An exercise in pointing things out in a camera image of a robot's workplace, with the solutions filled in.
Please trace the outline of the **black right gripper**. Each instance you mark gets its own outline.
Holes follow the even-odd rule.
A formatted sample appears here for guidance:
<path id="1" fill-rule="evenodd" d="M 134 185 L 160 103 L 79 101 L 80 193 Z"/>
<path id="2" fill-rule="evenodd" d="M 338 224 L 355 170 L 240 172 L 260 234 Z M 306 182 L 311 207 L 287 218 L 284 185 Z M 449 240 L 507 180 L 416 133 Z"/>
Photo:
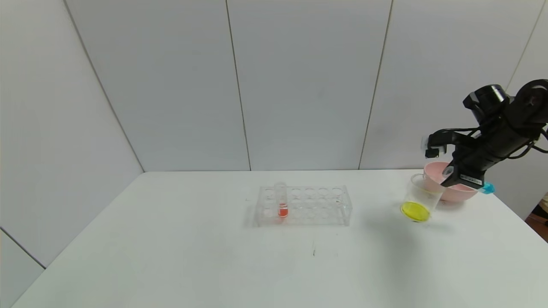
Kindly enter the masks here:
<path id="1" fill-rule="evenodd" d="M 475 139 L 453 133 L 452 144 L 455 146 L 453 160 L 441 173 L 442 187 L 462 184 L 481 189 L 485 185 L 485 172 L 511 154 L 511 144 L 499 137 Z"/>

